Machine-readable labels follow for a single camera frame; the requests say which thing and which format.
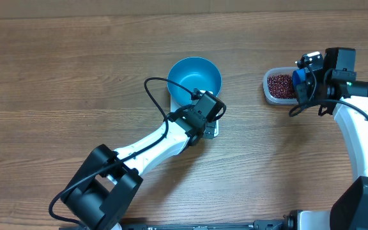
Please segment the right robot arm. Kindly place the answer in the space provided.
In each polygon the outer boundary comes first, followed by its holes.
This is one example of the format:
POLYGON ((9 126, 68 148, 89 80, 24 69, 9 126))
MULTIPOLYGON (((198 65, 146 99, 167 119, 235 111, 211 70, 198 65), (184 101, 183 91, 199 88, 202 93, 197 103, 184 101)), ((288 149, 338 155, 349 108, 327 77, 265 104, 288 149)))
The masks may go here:
POLYGON ((294 210, 283 229, 368 229, 368 82, 357 80, 356 51, 333 47, 304 54, 292 74, 298 105, 289 116, 317 106, 330 114, 348 150, 353 183, 329 211, 294 210))

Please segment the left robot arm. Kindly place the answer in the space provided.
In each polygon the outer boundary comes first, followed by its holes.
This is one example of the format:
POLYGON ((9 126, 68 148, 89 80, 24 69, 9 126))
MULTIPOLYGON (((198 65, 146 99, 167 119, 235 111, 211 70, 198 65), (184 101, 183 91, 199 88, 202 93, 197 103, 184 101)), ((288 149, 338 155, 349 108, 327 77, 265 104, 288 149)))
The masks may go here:
POLYGON ((226 106, 206 91, 195 93, 195 103, 169 113, 162 125, 129 146, 111 150, 97 146, 60 194, 82 229, 115 229, 136 195, 143 175, 169 157, 212 139, 209 126, 226 106))

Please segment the blue plastic measuring scoop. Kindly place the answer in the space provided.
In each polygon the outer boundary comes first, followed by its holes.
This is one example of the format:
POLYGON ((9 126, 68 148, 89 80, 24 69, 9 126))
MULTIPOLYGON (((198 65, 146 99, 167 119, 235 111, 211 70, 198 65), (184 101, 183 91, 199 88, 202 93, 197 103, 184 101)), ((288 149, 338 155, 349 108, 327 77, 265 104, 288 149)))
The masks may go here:
POLYGON ((304 68, 297 69, 292 73, 292 82, 293 82, 293 89, 296 91, 297 86, 305 83, 306 81, 306 72, 304 68))

